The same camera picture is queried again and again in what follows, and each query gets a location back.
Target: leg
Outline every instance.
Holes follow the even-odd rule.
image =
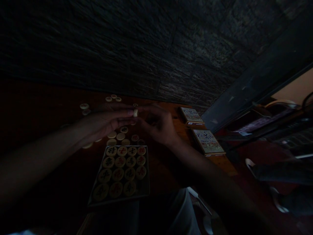
[[[96,213],[87,234],[138,234],[139,201],[108,205]]]
[[[187,189],[147,198],[140,208],[141,234],[200,234]]]
[[[252,171],[260,181],[313,185],[312,164],[280,162],[274,165],[255,165],[252,167]]]
[[[299,186],[279,198],[280,204],[296,216],[313,215],[313,187]]]

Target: box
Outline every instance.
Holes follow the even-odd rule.
[[[206,157],[225,154],[214,135],[209,130],[191,130],[200,149]]]
[[[139,145],[128,145],[128,146],[124,146],[124,147],[126,147],[126,148],[128,149],[129,147],[132,147],[132,146],[134,146],[134,147],[136,147],[136,148],[141,147],[141,146],[139,146]],[[136,176],[135,176],[134,180],[132,180],[132,181],[135,182],[135,184],[136,184],[135,193],[134,193],[132,196],[126,196],[126,195],[124,194],[124,192],[122,191],[121,195],[118,196],[117,198],[111,198],[111,197],[110,197],[110,194],[108,193],[107,196],[106,196],[102,201],[96,201],[96,200],[94,199],[94,197],[93,197],[93,192],[94,192],[95,188],[97,188],[100,184],[103,184],[103,183],[100,183],[100,182],[99,182],[99,180],[98,180],[98,175],[99,175],[99,173],[100,173],[102,170],[106,169],[106,168],[103,167],[102,163],[103,163],[104,159],[108,157],[108,156],[106,155],[106,152],[107,152],[107,149],[110,148],[110,147],[112,147],[112,146],[107,146],[106,149],[105,149],[105,152],[104,152],[104,154],[103,154],[103,158],[102,158],[102,161],[101,161],[101,164],[100,164],[100,168],[99,168],[99,170],[98,170],[97,177],[96,177],[96,179],[95,179],[94,185],[93,185],[93,187],[92,187],[92,190],[91,190],[91,193],[90,193],[90,196],[89,196],[89,199],[88,199],[88,203],[87,203],[87,206],[88,206],[88,207],[101,206],[101,205],[105,205],[105,204],[108,204],[108,203],[111,203],[111,202],[123,201],[123,200],[127,200],[127,199],[130,199],[130,198],[140,198],[140,197],[148,196],[148,195],[150,194],[148,147],[147,147],[146,145],[144,145],[143,147],[146,148],[146,153],[144,154],[146,161],[145,161],[145,164],[144,164],[143,166],[146,168],[147,171],[146,171],[145,177],[144,177],[142,180],[136,179]],[[137,162],[136,162],[136,164],[135,164],[135,166],[134,166],[133,168],[134,168],[134,170],[136,171],[136,169],[137,169],[138,167],[139,167],[139,165],[138,165]],[[122,169],[124,170],[124,172],[125,172],[125,170],[128,169],[129,167],[126,166],[126,164],[125,164],[125,165],[124,165],[123,167],[121,167],[121,168],[122,168]],[[110,168],[110,170],[112,171],[112,176],[111,176],[110,180],[109,180],[107,183],[105,183],[105,184],[108,184],[109,188],[110,188],[110,187],[112,186],[112,184],[115,182],[115,181],[112,179],[112,177],[113,177],[113,172],[114,172],[114,170],[116,170],[116,169],[117,169],[116,165],[113,165],[113,167]],[[125,184],[126,184],[126,182],[128,182],[128,181],[129,181],[129,180],[126,180],[126,179],[125,179],[125,175],[124,175],[123,178],[122,178],[121,180],[119,180],[118,182],[121,182],[122,185],[123,185],[123,187],[124,187]]]
[[[199,114],[195,109],[179,107],[183,118],[185,120],[185,124],[188,125],[204,125],[204,121],[201,119]]]

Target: brick wall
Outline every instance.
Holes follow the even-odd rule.
[[[32,81],[191,104],[202,114],[308,3],[6,0],[0,68]]]

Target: white shoe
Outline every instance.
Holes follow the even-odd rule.
[[[283,207],[282,205],[279,204],[278,202],[278,195],[279,195],[279,192],[277,191],[276,188],[274,187],[270,187],[270,192],[271,192],[271,195],[273,197],[273,201],[274,201],[274,204],[275,206],[277,207],[277,209],[280,211],[280,212],[283,212],[283,213],[288,213],[289,210],[285,207]]]
[[[252,167],[255,166],[254,162],[251,161],[251,159],[246,158],[246,165],[247,165],[248,169],[251,171],[251,173],[253,174],[253,176],[255,177],[255,174],[254,174],[253,171],[252,171]]]

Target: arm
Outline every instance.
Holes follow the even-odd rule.
[[[114,103],[0,159],[0,213],[81,147],[135,123],[133,107]]]
[[[247,195],[205,156],[186,144],[176,133],[170,112],[157,105],[138,107],[158,117],[155,126],[139,122],[156,141],[167,146],[196,176],[197,189],[217,211],[228,231],[274,234],[274,229]]]

